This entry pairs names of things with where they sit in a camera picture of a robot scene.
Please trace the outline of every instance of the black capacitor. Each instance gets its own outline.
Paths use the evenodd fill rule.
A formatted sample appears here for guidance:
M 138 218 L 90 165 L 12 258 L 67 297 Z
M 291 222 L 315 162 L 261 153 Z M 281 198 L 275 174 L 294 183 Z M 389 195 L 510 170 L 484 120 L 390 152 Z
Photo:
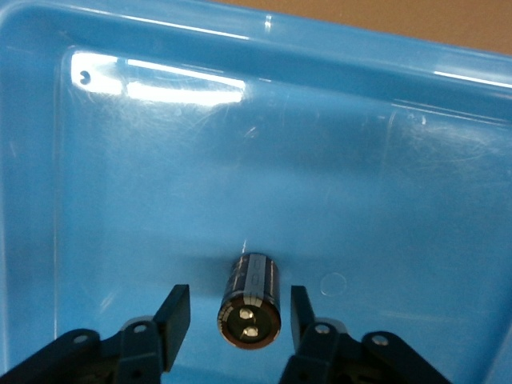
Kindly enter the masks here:
M 264 254 L 244 254 L 233 264 L 217 317 L 218 330 L 245 350 L 272 343 L 281 330 L 279 271 Z

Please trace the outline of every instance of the electrolytic capacitor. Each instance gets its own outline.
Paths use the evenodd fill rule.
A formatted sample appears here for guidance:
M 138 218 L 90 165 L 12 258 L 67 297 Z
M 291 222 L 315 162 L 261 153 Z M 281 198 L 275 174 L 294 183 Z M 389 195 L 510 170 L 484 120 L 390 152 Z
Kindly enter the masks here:
M 279 272 L 264 254 L 244 254 L 233 264 L 218 312 L 218 329 L 246 350 L 272 343 L 281 329 Z

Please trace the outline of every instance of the screw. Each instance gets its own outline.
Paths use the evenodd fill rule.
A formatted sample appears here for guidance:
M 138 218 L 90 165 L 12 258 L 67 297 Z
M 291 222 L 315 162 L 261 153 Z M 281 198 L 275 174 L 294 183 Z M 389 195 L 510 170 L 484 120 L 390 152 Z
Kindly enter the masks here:
M 387 346 L 390 342 L 387 338 L 382 336 L 381 334 L 376 334 L 371 338 L 371 341 L 377 344 L 378 346 Z
M 328 334 L 330 332 L 329 327 L 325 324 L 318 324 L 314 330 L 316 330 L 318 334 Z

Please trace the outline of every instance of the plastic bin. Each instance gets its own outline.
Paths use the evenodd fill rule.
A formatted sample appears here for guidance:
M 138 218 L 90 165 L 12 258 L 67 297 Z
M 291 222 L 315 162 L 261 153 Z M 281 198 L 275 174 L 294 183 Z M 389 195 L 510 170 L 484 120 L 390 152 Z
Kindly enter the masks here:
M 512 60 L 192 1 L 0 2 L 0 371 L 189 283 L 163 382 L 277 382 L 290 286 L 456 383 L 512 380 Z M 282 333 L 217 330 L 263 252 Z

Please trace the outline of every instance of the hole in bin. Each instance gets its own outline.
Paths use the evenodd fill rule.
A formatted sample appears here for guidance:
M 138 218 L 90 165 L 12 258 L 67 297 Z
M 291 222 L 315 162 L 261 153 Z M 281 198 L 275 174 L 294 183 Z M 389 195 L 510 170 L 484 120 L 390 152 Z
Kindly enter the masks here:
M 142 371 L 140 370 L 134 370 L 131 373 L 131 378 L 141 378 L 142 377 Z
M 87 84 L 90 83 L 90 73 L 89 72 L 87 72 L 86 70 L 83 70 L 82 72 L 80 72 L 80 76 L 82 76 L 82 78 L 80 79 L 81 84 L 86 86 Z
M 86 334 L 80 334 L 76 338 L 73 339 L 73 343 L 80 344 L 81 342 L 84 342 L 88 339 L 88 336 Z
M 138 324 L 134 327 L 134 332 L 136 334 L 140 334 L 141 332 L 144 332 L 147 329 L 146 324 Z

